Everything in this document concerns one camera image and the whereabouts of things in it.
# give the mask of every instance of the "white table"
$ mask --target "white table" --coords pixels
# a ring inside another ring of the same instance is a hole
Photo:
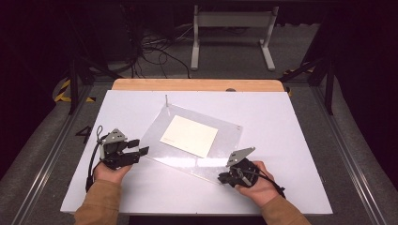
[[[96,144],[97,127],[102,125],[103,132],[119,128],[129,140],[140,139],[164,105],[165,95],[171,104],[242,125],[237,149],[255,146],[248,159],[265,161],[276,182],[286,188],[285,195],[292,204],[303,214],[332,213],[287,93],[115,90],[108,91],[102,103],[62,212],[75,212],[84,200],[86,171]],[[254,203],[229,185],[210,183],[147,157],[133,166],[122,186],[123,214],[259,214]]]

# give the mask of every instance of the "clear plastic sheet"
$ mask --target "clear plastic sheet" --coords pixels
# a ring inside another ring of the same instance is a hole
[[[198,157],[160,141],[175,115],[218,130],[207,157]],[[168,104],[161,109],[140,145],[149,146],[148,158],[219,184],[217,177],[219,173],[228,171],[225,167],[227,159],[237,150],[241,133],[242,126]]]

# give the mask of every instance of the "human hand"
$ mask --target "human hand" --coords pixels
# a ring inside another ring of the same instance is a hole
[[[94,180],[105,180],[121,185],[123,177],[131,167],[132,165],[124,166],[114,171],[109,169],[103,162],[100,162],[94,169]]]
[[[260,171],[264,172],[269,179],[274,180],[273,175],[267,171],[264,162],[253,161],[253,164],[256,165]],[[275,187],[268,180],[261,177],[258,177],[255,185],[250,188],[236,185],[235,189],[239,191],[240,194],[252,199],[259,207],[262,207],[279,195]]]

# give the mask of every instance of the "white paper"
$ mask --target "white paper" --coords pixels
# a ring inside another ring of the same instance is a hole
[[[161,142],[205,158],[217,135],[217,129],[175,115]]]

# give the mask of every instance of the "sleeve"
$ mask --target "sleeve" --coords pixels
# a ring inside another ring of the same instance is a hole
[[[116,224],[119,213],[121,186],[115,183],[96,180],[78,208],[75,225]]]
[[[303,216],[292,203],[284,199],[282,196],[277,196],[261,207],[261,214],[268,225],[310,224],[307,218]]]

